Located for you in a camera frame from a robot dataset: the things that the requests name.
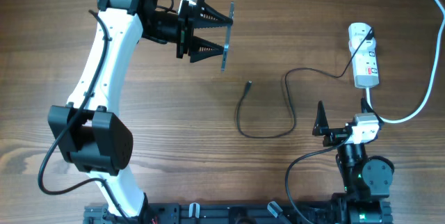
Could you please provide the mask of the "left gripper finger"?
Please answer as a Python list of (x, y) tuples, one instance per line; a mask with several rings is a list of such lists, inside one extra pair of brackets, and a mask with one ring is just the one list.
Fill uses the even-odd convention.
[(189, 47), (190, 62), (196, 63), (206, 58), (222, 55), (224, 47), (203, 38), (193, 36)]
[(231, 26), (233, 19), (219, 13), (205, 0), (197, 0), (196, 5), (191, 8), (189, 22), (194, 29), (210, 29)]

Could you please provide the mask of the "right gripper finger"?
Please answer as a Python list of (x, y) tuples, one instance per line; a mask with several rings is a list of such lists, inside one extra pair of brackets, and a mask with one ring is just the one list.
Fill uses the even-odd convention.
[(361, 98), (360, 104), (362, 113), (372, 113), (377, 118), (378, 125), (380, 127), (384, 125), (384, 121), (382, 120), (382, 118), (371, 108), (365, 97)]
[(325, 107), (322, 101), (318, 102), (317, 114), (312, 131), (313, 136), (327, 136), (330, 132), (329, 124), (325, 114)]

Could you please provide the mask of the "turquoise screen Galaxy smartphone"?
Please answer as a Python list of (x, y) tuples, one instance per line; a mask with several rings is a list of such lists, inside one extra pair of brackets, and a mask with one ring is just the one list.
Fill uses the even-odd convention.
[[(230, 19), (234, 18), (234, 2), (233, 1), (230, 3), (229, 18)], [(222, 65), (220, 68), (220, 70), (222, 72), (225, 71), (225, 68), (227, 65), (227, 57), (228, 57), (228, 53), (229, 53), (231, 31), (232, 31), (232, 25), (229, 25), (227, 27), (227, 31), (226, 31), (225, 44), (224, 44), (224, 49), (223, 49), (223, 54), (222, 54)]]

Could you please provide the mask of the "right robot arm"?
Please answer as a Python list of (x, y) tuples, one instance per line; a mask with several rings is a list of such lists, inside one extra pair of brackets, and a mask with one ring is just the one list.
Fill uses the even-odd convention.
[(331, 128), (320, 101), (312, 134), (323, 137), (323, 146), (337, 151), (336, 163), (344, 192), (334, 193), (318, 222), (325, 223), (393, 223), (390, 195), (395, 166), (382, 156), (369, 156), (366, 145), (378, 138), (384, 122), (361, 99), (362, 112), (344, 127)]

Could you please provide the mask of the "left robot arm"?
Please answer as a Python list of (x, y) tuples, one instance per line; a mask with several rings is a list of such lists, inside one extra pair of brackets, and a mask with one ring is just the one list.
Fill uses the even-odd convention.
[(195, 36), (195, 29), (233, 24), (205, 0), (181, 0), (163, 7), (158, 0), (97, 0), (95, 39), (86, 66), (65, 106), (49, 110), (48, 123), (63, 159), (98, 185), (106, 205), (86, 223), (156, 223), (147, 195), (130, 169), (134, 139), (119, 119), (119, 103), (129, 62), (141, 39), (173, 43), (177, 58), (191, 62), (226, 56), (227, 45)]

